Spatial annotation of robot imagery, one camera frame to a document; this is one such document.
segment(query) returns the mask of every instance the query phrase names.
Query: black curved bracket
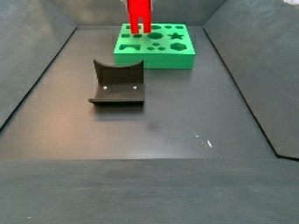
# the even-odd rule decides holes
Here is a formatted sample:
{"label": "black curved bracket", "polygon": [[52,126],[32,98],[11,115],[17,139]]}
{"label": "black curved bracket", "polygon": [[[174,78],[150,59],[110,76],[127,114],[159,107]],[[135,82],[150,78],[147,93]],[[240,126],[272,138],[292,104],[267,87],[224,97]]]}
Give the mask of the black curved bracket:
{"label": "black curved bracket", "polygon": [[144,103],[144,62],[132,66],[108,66],[94,60],[98,73],[98,92],[94,104]]}

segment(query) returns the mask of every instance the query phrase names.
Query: shape sorter block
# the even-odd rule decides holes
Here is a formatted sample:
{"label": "shape sorter block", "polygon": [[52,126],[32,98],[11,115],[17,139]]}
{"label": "shape sorter block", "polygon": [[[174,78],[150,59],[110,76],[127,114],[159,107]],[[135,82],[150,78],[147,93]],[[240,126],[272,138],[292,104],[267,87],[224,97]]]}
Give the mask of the shape sorter block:
{"label": "shape sorter block", "polygon": [[144,68],[192,69],[195,51],[184,24],[152,24],[152,32],[132,34],[123,24],[115,48],[118,66],[144,61]]}

